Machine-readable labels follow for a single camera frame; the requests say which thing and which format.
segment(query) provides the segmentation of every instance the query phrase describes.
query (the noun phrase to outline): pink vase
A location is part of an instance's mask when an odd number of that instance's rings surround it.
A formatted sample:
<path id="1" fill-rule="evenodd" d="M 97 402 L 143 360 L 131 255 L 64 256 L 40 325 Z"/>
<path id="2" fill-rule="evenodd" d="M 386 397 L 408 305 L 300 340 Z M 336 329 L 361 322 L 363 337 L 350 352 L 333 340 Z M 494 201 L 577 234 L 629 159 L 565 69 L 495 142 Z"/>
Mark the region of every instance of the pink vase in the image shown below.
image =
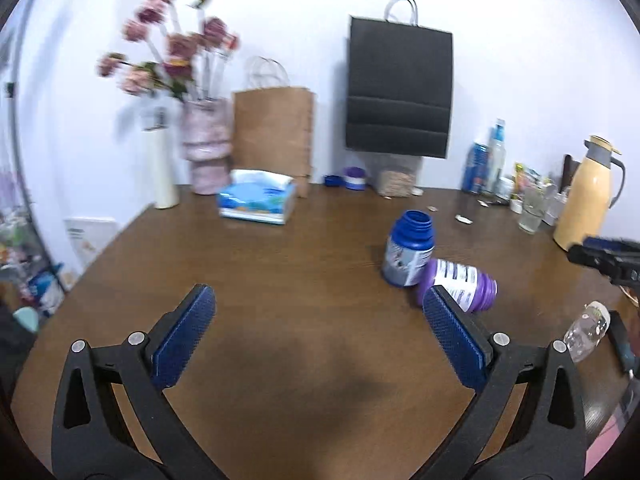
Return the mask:
<path id="1" fill-rule="evenodd" d="M 182 108 L 182 152 L 191 161 L 191 188 L 200 195 L 230 184 L 229 104 L 226 99 L 186 101 Z"/>

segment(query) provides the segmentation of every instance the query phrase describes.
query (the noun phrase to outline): blue gripper pad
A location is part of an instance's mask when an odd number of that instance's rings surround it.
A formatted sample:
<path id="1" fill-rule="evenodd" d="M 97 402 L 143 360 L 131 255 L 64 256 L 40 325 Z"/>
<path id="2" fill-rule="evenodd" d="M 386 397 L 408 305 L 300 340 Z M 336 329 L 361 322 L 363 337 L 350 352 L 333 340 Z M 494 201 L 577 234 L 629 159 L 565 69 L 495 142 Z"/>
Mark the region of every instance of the blue gripper pad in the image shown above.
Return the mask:
<path id="1" fill-rule="evenodd" d="M 598 249 L 601 251 L 612 251 L 614 253 L 625 251 L 624 240 L 612 240 L 609 238 L 586 237 L 582 241 L 584 247 Z"/>
<path id="2" fill-rule="evenodd" d="M 480 392 L 493 358 L 486 335 L 441 285 L 427 290 L 422 311 L 460 383 Z"/>
<path id="3" fill-rule="evenodd" d="M 213 289 L 196 285 L 178 308 L 164 314 L 151 329 L 147 357 L 156 388 L 176 385 L 215 313 Z"/>

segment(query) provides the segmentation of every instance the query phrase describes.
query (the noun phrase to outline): plastic bottle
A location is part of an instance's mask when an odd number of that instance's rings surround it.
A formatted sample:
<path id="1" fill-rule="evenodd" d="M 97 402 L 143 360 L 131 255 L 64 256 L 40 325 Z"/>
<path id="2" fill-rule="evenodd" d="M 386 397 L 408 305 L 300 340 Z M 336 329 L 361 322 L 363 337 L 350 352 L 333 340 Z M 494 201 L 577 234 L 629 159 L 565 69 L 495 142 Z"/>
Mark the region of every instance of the plastic bottle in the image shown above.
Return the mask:
<path id="1" fill-rule="evenodd" d="M 427 289 L 442 285 L 465 312 L 487 310 L 498 294 L 497 282 L 475 267 L 455 264 L 437 258 L 430 260 L 418 287 L 418 302 L 422 304 Z"/>
<path id="2" fill-rule="evenodd" d="M 495 185 L 500 179 L 502 168 L 504 167 L 506 155 L 507 153 L 504 149 L 504 121 L 498 119 L 495 123 L 494 134 L 489 141 L 488 171 L 486 174 L 486 183 L 484 184 L 485 192 L 494 192 Z"/>
<path id="3" fill-rule="evenodd" d="M 431 217 L 422 211 L 405 211 L 396 220 L 386 242 L 382 275 L 395 286 L 418 283 L 433 252 L 435 231 Z"/>
<path id="4" fill-rule="evenodd" d="M 574 363 L 582 361 L 596 348 L 609 328 L 610 321 L 607 307 L 598 301 L 593 301 L 585 307 L 580 317 L 564 334 L 564 344 Z"/>
<path id="5" fill-rule="evenodd" d="M 564 206 L 566 205 L 568 189 L 569 188 L 565 189 L 562 193 L 556 193 L 555 196 L 549 199 L 546 213 L 542 217 L 542 221 L 545 224 L 556 225 L 556 221 L 560 218 L 560 215 L 564 210 Z"/>

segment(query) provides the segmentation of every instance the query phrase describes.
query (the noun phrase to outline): tissue box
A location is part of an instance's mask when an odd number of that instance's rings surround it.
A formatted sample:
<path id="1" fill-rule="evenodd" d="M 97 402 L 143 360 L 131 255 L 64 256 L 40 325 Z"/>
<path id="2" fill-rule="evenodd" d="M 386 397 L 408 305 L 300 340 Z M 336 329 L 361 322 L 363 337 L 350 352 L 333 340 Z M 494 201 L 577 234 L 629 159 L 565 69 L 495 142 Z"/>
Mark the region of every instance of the tissue box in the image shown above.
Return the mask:
<path id="1" fill-rule="evenodd" d="M 296 184 L 287 175 L 232 170 L 231 185 L 218 194 L 220 216 L 286 224 L 296 200 Z"/>

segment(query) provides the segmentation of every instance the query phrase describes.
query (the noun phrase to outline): bag handle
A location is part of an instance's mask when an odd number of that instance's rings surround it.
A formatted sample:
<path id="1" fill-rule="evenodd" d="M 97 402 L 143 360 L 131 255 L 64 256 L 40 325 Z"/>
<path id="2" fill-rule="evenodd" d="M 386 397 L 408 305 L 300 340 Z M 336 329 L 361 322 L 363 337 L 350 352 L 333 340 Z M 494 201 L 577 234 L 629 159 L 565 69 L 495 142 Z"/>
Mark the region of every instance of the bag handle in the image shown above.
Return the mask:
<path id="1" fill-rule="evenodd" d="M 246 78 L 248 88 L 290 86 L 287 71 L 275 59 L 269 57 L 252 57 L 246 66 Z"/>
<path id="2" fill-rule="evenodd" d="M 411 21 L 409 25 L 413 25 L 414 27 L 418 26 L 418 4 L 415 3 L 415 0 L 391 0 L 385 7 L 385 21 L 389 21 L 389 15 L 391 14 L 391 9 L 394 8 L 395 4 L 398 2 L 409 2 L 411 5 Z"/>

